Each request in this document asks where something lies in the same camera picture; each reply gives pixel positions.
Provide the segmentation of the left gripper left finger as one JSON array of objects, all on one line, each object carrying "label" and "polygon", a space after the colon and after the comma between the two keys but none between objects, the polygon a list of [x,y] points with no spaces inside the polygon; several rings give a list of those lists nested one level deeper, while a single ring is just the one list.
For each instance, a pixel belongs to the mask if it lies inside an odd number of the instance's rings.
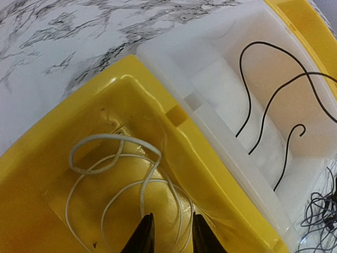
[{"label": "left gripper left finger", "polygon": [[152,213],[145,215],[121,253],[154,253],[155,222]]}]

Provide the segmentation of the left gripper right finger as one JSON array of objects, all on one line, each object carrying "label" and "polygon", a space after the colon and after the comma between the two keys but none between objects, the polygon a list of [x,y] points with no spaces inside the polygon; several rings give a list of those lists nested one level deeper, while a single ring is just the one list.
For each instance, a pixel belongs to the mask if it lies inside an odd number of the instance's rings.
[{"label": "left gripper right finger", "polygon": [[192,224],[193,252],[196,253],[226,253],[227,251],[207,224],[201,214],[193,213]]}]

